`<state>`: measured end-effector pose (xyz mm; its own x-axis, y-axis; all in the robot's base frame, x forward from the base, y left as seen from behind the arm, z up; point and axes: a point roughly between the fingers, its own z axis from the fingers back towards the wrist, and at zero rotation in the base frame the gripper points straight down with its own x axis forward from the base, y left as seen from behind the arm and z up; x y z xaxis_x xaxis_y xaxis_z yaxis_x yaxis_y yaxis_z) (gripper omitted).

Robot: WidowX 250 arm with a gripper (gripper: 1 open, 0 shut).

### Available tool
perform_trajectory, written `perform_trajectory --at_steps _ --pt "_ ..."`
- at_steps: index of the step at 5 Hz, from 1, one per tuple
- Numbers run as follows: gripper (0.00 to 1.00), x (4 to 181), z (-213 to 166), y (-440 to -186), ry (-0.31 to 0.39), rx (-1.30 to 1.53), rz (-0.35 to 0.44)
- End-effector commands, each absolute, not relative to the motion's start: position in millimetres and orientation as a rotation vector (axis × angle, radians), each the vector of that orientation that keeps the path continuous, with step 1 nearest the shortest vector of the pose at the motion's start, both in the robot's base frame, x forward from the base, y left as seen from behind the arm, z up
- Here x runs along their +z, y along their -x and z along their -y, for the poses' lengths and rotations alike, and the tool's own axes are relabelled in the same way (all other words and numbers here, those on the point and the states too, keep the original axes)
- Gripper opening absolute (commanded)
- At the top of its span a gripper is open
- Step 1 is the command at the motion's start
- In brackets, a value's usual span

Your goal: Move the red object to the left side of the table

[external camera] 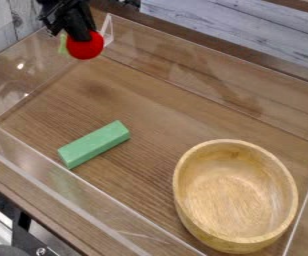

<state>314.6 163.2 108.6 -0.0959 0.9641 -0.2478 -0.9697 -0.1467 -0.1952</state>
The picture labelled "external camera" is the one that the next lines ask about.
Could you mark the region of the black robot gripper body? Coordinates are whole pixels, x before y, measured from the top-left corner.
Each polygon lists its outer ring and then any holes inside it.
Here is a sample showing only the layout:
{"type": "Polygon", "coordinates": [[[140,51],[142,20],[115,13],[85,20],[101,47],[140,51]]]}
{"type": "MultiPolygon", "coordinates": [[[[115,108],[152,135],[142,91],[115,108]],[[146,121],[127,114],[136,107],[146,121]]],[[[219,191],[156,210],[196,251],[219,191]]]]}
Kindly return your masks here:
{"type": "Polygon", "coordinates": [[[36,0],[41,7],[37,18],[53,36],[56,36],[59,32],[64,30],[61,17],[64,1],[65,0],[36,0]]]}

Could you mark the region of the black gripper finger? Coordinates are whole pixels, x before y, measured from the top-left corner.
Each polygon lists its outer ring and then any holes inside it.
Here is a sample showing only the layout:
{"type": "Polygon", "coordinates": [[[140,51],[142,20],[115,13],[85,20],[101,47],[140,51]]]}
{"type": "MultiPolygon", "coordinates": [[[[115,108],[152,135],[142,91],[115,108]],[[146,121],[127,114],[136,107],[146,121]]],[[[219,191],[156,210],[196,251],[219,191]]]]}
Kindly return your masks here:
{"type": "Polygon", "coordinates": [[[77,42],[91,40],[89,32],[96,30],[88,0],[65,0],[63,9],[63,29],[77,42]]]}

